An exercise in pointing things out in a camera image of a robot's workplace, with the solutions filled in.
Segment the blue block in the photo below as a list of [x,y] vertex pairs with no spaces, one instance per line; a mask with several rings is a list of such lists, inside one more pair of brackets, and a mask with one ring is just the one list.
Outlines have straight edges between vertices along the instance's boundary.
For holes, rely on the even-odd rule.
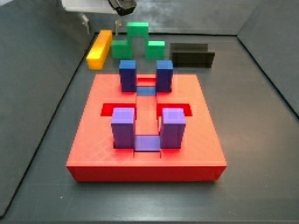
[[185,128],[185,118],[181,108],[164,108],[161,120],[161,148],[180,149],[183,142],[183,132]]
[[173,70],[173,62],[171,60],[157,60],[156,69]]
[[155,87],[136,87],[136,95],[155,96]]
[[135,136],[135,151],[157,152],[160,151],[159,136]]
[[120,60],[119,75],[123,92],[136,91],[136,61]]
[[111,120],[111,128],[116,149],[135,148],[135,109],[115,108]]
[[185,124],[183,108],[163,108],[164,124]]
[[136,69],[136,61],[133,59],[121,59],[119,69]]
[[173,63],[171,60],[156,61],[156,92],[172,92]]

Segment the green block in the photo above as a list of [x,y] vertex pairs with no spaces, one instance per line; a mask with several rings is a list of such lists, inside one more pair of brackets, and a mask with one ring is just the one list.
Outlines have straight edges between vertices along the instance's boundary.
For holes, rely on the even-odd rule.
[[147,47],[149,47],[149,48],[164,48],[165,44],[164,44],[164,41],[148,41]]
[[131,60],[133,58],[133,48],[127,40],[113,40],[111,49],[113,59]]
[[163,60],[164,59],[164,41],[148,41],[148,45],[144,49],[144,57],[148,60]]
[[144,37],[148,39],[148,23],[144,22],[128,22],[125,26],[127,37]]

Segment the yellow block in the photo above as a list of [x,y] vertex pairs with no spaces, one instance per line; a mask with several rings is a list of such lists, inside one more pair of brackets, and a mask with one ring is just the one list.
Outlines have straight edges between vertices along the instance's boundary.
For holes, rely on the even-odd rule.
[[100,70],[105,64],[108,50],[112,44],[112,31],[103,30],[88,52],[88,69]]

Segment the red platform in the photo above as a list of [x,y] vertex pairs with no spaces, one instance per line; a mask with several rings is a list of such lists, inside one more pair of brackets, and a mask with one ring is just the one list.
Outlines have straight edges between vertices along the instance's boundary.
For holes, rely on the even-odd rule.
[[[139,80],[143,84],[153,79]],[[67,167],[77,181],[212,181],[227,167],[220,141],[213,128],[200,83],[195,74],[172,77],[172,92],[157,94],[156,101],[139,101],[136,93],[121,93],[117,74],[97,74],[89,91],[87,106],[69,152]],[[185,130],[179,150],[135,152],[113,149],[111,115],[113,107],[136,108],[136,129],[141,135],[159,130],[161,108],[184,109]],[[145,129],[144,124],[153,121]]]

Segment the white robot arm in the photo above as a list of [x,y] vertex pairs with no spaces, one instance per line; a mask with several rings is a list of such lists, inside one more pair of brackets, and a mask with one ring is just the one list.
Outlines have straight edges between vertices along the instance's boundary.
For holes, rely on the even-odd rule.
[[117,14],[120,17],[131,14],[136,8],[135,0],[61,0],[65,11]]

